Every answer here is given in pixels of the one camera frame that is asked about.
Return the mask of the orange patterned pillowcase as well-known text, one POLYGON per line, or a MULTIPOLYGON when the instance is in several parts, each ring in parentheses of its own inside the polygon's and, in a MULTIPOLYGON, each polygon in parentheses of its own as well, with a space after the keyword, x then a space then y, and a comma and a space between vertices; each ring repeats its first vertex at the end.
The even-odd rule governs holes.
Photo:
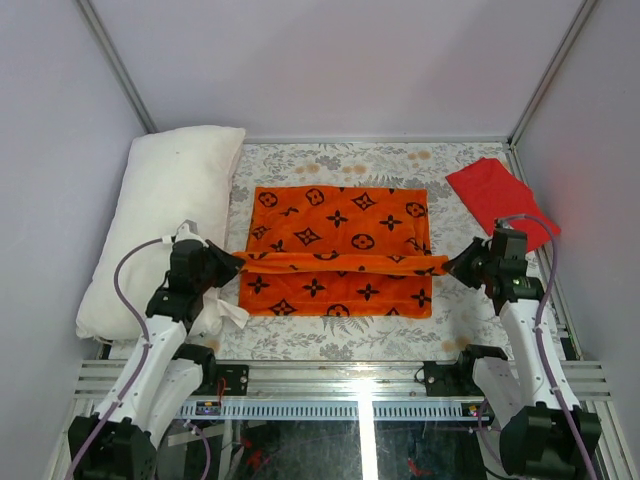
POLYGON ((239 304, 255 316, 432 314, 447 257, 431 248, 428 193, 379 187, 259 187, 239 304))

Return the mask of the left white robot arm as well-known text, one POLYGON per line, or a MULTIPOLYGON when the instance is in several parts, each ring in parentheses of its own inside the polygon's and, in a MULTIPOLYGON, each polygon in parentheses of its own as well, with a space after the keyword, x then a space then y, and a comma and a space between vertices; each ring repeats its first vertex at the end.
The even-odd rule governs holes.
POLYGON ((219 381, 213 352, 186 342, 204 295, 234 279, 245 262, 198 236, 166 238, 169 268, 146 310, 141 329, 108 395, 93 414, 77 416, 67 438, 68 479, 151 479, 164 432, 192 394, 219 381))

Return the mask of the white pillow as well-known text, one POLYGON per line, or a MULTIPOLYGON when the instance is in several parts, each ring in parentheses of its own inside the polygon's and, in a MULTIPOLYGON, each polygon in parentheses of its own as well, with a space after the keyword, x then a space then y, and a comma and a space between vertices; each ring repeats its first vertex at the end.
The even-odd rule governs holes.
POLYGON ((143 312, 169 268, 157 239, 185 220, 224 247, 232 177, 243 128, 193 126, 149 134, 131 144, 115 215, 76 316, 80 338, 134 340, 140 327, 120 294, 143 312))

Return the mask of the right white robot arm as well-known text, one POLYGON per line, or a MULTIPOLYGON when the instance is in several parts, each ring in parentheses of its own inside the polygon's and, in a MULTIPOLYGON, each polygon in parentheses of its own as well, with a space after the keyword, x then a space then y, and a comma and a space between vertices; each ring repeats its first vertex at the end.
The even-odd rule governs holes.
POLYGON ((527 236, 509 228, 474 238, 444 265, 467 287, 484 289, 507 333, 514 359, 501 349, 470 346, 456 369, 458 387, 482 392, 500 428, 499 458, 511 476, 594 479, 592 457, 602 429, 573 393, 543 318, 549 295, 528 275, 527 236))

